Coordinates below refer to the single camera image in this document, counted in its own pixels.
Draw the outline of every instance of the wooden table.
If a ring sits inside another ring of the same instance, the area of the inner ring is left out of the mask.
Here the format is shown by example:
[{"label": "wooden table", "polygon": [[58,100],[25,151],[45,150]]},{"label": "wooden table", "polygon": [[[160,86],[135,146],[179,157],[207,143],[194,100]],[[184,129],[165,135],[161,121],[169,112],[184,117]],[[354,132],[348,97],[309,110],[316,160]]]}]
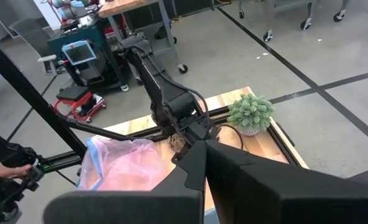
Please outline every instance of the wooden table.
[{"label": "wooden table", "polygon": [[[213,96],[206,99],[206,103],[208,104],[209,110],[218,109],[223,106],[230,105],[234,103],[236,100],[241,99],[241,94],[249,94],[252,93],[252,90],[249,87],[241,88],[238,90],[230,91],[228,93],[224,93],[218,96]],[[305,164],[304,160],[297,153],[296,149],[290,144],[290,141],[284,135],[282,130],[276,124],[276,122],[271,118],[271,125],[277,132],[277,134],[282,139],[283,143],[290,150],[296,161],[303,168],[308,169],[308,166]],[[110,126],[106,128],[107,130],[114,131],[120,134],[130,134],[137,131],[141,131],[147,128],[153,128],[156,124],[152,121],[150,115],[144,116],[142,118],[133,119],[131,121],[126,121],[121,124],[117,124],[114,126]],[[223,127],[219,134],[220,142],[240,148],[241,142],[231,128]],[[275,161],[288,163],[287,159],[283,155],[281,149],[278,147],[277,143],[271,137],[271,135],[266,131],[263,133],[259,133],[255,136],[242,136],[244,140],[244,150],[249,151],[252,154],[262,156],[265,158],[273,159]],[[156,143],[157,150],[161,158],[166,164],[166,175],[168,175],[174,168],[175,164],[173,164],[170,160],[174,155],[174,152],[170,149],[168,145],[168,140],[160,141]],[[214,207],[213,199],[211,196],[211,192],[206,182],[206,193],[205,193],[205,211]]]},{"label": "wooden table", "polygon": [[110,15],[116,15],[124,11],[133,10],[136,7],[141,7],[153,0],[114,0],[106,2],[98,11],[98,15],[107,18]]}]

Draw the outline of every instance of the succulent plant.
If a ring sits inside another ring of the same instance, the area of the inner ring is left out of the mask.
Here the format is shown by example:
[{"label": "succulent plant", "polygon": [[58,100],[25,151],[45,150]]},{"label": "succulent plant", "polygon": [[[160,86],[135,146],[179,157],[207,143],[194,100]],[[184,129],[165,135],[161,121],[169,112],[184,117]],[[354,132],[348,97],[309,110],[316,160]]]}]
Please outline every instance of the succulent plant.
[{"label": "succulent plant", "polygon": [[241,95],[241,98],[228,106],[227,121],[238,128],[265,131],[270,126],[270,116],[274,111],[271,102],[253,94]]}]

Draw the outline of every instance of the plastic bag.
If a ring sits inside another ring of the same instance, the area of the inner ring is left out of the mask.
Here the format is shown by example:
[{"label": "plastic bag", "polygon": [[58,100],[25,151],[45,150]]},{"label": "plastic bag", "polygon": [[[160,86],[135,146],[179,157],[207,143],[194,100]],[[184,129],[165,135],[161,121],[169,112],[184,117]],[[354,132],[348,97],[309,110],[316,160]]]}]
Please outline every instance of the plastic bag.
[{"label": "plastic bag", "polygon": [[165,178],[165,164],[152,141],[95,136],[86,143],[81,190],[152,190]]}]

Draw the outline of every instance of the floor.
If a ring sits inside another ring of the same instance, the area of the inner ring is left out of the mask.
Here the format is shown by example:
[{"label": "floor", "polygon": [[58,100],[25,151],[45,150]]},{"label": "floor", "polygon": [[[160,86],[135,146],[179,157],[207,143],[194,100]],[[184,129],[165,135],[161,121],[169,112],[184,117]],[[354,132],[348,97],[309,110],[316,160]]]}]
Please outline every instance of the floor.
[{"label": "floor", "polygon": [[[243,19],[235,2],[173,24],[179,56],[190,70],[179,74],[170,55],[162,55],[162,63],[176,81],[204,97],[250,86],[257,95],[271,99],[274,119],[310,169],[339,177],[368,170],[368,1],[353,1],[340,23],[333,22],[333,15],[341,1],[322,1],[306,32],[300,30],[306,7],[282,12],[276,16],[274,39],[267,45],[258,39],[265,32],[261,4],[246,1]],[[36,54],[20,40],[1,47],[53,103],[68,77],[46,77]],[[149,114],[144,88],[134,80],[130,88],[127,93],[106,95],[108,109],[97,114],[92,125],[106,127]],[[43,156],[69,151],[46,122],[29,110],[0,78],[0,135],[32,146]],[[91,136],[75,132],[82,140]],[[77,169],[62,172],[77,180]],[[24,213],[18,223],[40,223],[46,204],[74,189],[57,174],[48,174],[40,188],[27,192],[20,202]]]}]

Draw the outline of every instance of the caster wheel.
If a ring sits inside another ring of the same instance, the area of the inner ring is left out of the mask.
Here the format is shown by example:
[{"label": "caster wheel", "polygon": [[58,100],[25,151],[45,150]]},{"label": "caster wheel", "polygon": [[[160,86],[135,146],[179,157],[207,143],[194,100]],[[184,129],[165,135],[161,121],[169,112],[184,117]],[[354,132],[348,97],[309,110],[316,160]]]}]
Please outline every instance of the caster wheel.
[{"label": "caster wheel", "polygon": [[263,40],[264,40],[265,42],[268,42],[268,41],[272,40],[272,34],[271,34],[271,33],[266,32],[266,33],[263,35]]},{"label": "caster wheel", "polygon": [[300,28],[302,30],[308,30],[308,28],[310,28],[311,24],[309,22],[307,22],[307,20],[303,21],[301,24],[300,24]]},{"label": "caster wheel", "polygon": [[186,74],[186,72],[188,71],[188,67],[186,65],[179,65],[178,66],[178,71],[181,73],[181,74]]},{"label": "caster wheel", "polygon": [[129,86],[128,85],[121,86],[121,90],[123,92],[127,92],[127,91],[129,91]]},{"label": "caster wheel", "polygon": [[336,14],[333,16],[333,20],[334,20],[335,22],[340,22],[340,21],[342,21],[343,19],[344,19],[344,14],[343,14],[343,16],[340,16],[340,12],[336,13]]},{"label": "caster wheel", "polygon": [[142,86],[142,81],[141,81],[141,79],[136,79],[136,82],[137,82],[137,85]]}]

